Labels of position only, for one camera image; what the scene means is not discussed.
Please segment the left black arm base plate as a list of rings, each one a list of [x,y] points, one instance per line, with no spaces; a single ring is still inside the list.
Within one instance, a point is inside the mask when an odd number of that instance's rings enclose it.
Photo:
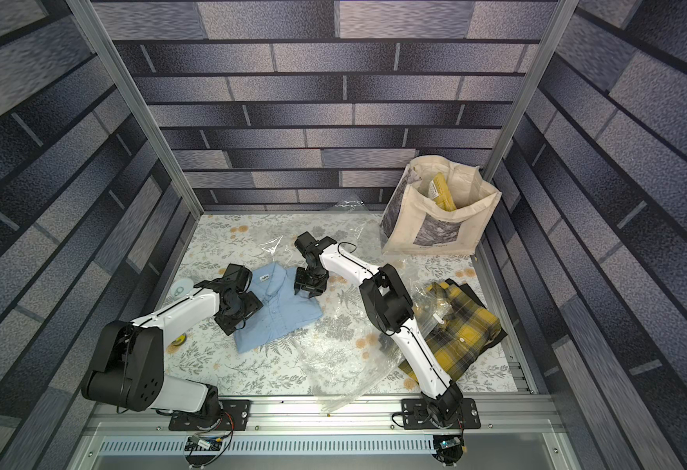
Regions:
[[[174,411],[168,430],[193,432],[245,431],[252,401],[249,399],[217,399],[198,412]]]

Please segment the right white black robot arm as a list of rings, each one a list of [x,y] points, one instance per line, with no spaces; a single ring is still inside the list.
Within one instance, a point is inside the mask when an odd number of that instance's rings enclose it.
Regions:
[[[357,287],[370,322],[394,340],[415,373],[431,423],[445,429],[457,422],[462,392],[422,335],[413,301],[396,268],[369,264],[333,238],[318,240],[308,232],[298,236],[295,247],[306,262],[296,269],[295,293],[310,299],[321,296],[332,273]]]

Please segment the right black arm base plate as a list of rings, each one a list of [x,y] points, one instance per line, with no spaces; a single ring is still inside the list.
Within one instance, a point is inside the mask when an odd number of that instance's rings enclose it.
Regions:
[[[473,399],[463,399],[459,409],[445,414],[424,398],[400,401],[400,426],[405,430],[477,430],[482,427],[479,411]]]

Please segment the yellow black plaid shirt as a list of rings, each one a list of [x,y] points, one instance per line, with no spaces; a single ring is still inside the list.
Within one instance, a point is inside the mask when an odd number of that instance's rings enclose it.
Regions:
[[[507,337],[500,319],[468,284],[452,279],[433,282],[416,291],[413,301],[430,351],[454,382]]]

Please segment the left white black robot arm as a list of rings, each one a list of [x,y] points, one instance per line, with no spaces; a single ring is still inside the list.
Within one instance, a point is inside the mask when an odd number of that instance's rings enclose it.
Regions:
[[[82,381],[83,397],[119,409],[172,411],[208,423],[218,421],[223,410],[215,388],[167,375],[165,351],[206,319],[227,336],[245,328],[262,308],[249,291],[252,278],[249,268],[230,264],[224,276],[196,284],[185,298],[167,307],[106,325]]]

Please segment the clear plastic vacuum bag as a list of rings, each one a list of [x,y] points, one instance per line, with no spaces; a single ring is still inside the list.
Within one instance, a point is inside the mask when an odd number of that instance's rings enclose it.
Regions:
[[[419,287],[414,262],[388,258],[381,250],[380,213],[350,199],[326,211],[267,215],[257,223],[257,240],[275,262],[294,269],[302,264],[296,237],[304,231],[343,242],[345,252],[375,264],[391,262],[410,287]],[[404,355],[394,339],[367,318],[358,289],[339,274],[331,275],[316,299],[320,319],[262,346],[270,353],[289,353],[306,378],[306,393],[318,397],[327,412],[366,394],[417,394],[415,378],[404,368]]]

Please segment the light blue shirt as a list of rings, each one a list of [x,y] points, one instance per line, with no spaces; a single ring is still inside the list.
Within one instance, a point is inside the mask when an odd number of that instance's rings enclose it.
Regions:
[[[249,291],[262,308],[233,334],[239,354],[245,354],[304,328],[323,316],[316,299],[295,293],[296,268],[273,262],[253,272]]]

